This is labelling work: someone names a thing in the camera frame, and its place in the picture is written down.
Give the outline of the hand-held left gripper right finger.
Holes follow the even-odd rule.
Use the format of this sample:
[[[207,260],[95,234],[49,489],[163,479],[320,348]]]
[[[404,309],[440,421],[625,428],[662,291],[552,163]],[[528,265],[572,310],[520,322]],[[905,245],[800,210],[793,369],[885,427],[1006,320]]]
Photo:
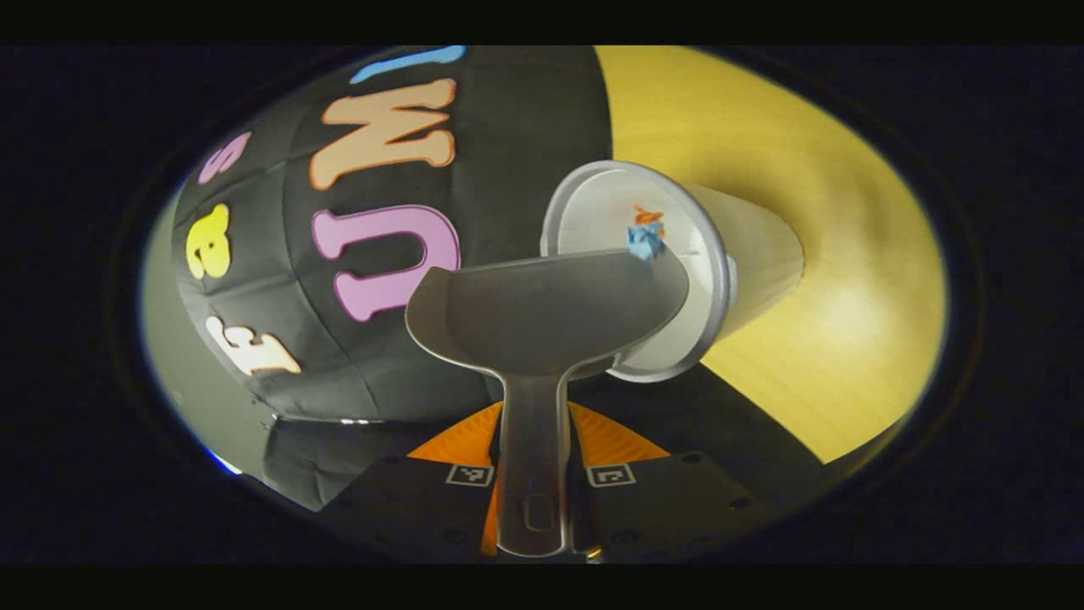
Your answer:
[[[572,549],[589,563],[685,563],[762,532],[767,503],[701,451],[670,452],[570,404]]]

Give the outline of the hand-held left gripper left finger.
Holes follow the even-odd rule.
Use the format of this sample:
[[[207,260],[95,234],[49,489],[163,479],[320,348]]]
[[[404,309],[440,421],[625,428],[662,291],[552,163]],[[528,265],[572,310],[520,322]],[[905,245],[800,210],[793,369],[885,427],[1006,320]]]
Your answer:
[[[321,524],[404,563],[495,559],[501,410],[496,402],[406,454],[380,456],[321,509]]]

